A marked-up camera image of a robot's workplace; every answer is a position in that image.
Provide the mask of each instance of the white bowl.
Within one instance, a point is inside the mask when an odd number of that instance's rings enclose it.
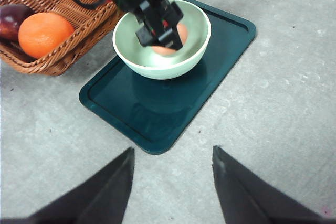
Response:
[[[211,35],[210,20],[196,5],[175,0],[184,17],[188,39],[169,56],[159,55],[151,47],[142,47],[135,32],[142,26],[132,13],[125,14],[113,31],[113,46],[119,57],[136,73],[157,80],[172,79],[190,71],[202,58]]]

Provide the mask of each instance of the wicker basket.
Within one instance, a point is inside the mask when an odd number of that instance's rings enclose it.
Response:
[[[92,3],[96,0],[81,0]],[[72,0],[0,0],[4,4],[25,4],[35,12],[57,13],[67,19],[75,32],[61,45],[40,59],[26,55],[17,42],[0,40],[1,59],[22,73],[57,76],[64,73],[102,37],[114,29],[123,15],[111,2],[87,10]]]

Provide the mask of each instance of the eggplant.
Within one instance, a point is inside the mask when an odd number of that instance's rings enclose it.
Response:
[[[23,4],[7,4],[0,6],[0,37],[18,41],[21,23],[35,12]]]

